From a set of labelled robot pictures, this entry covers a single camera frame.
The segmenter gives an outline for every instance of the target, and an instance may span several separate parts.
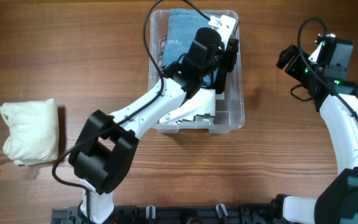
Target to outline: plastic bin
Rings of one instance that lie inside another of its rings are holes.
[[[203,10],[205,13],[217,16],[227,15],[238,19],[236,12],[230,10]],[[150,26],[150,51],[157,61],[160,51],[160,41],[168,34],[169,10],[156,10],[151,15]],[[236,38],[240,39],[239,29]],[[152,62],[149,65],[149,90],[158,81],[158,73]],[[153,128],[161,133],[178,133],[179,129],[208,129],[210,133],[224,134],[233,129],[241,128],[246,120],[244,112],[244,98],[242,96],[241,57],[240,50],[237,54],[237,62],[233,72],[227,75],[224,100],[216,100],[216,114],[213,124],[155,124]]]

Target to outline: brown tabletop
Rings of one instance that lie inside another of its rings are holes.
[[[200,9],[239,15],[246,123],[229,134],[149,130],[115,205],[185,206],[268,202],[276,194],[317,197],[336,176],[336,159],[313,102],[290,96],[297,81],[275,64],[296,44],[301,23],[322,18],[353,41],[349,80],[358,83],[358,1],[196,1]],[[142,24],[151,1],[0,4],[0,106],[54,98],[61,107],[62,149],[87,117],[110,113],[147,91],[149,59]],[[158,9],[185,7],[168,1]],[[321,29],[310,25],[311,52]],[[305,90],[299,90],[307,96]],[[0,223],[48,223],[52,208],[78,205],[81,190],[61,185],[52,164],[17,167],[3,154],[9,135],[0,115]],[[76,181],[65,162],[58,174]]]

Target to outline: blue cloth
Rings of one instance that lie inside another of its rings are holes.
[[[196,37],[197,30],[202,27],[211,27],[208,20],[202,17],[198,12],[186,9],[171,9],[167,44],[164,50],[163,65],[170,65],[176,61],[179,56],[189,51],[190,45]],[[204,83],[211,84],[211,76],[204,77]]]

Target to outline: white folded towel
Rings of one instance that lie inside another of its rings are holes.
[[[30,166],[57,158],[59,121],[54,99],[4,103],[0,112],[11,133],[4,153],[16,165]]]

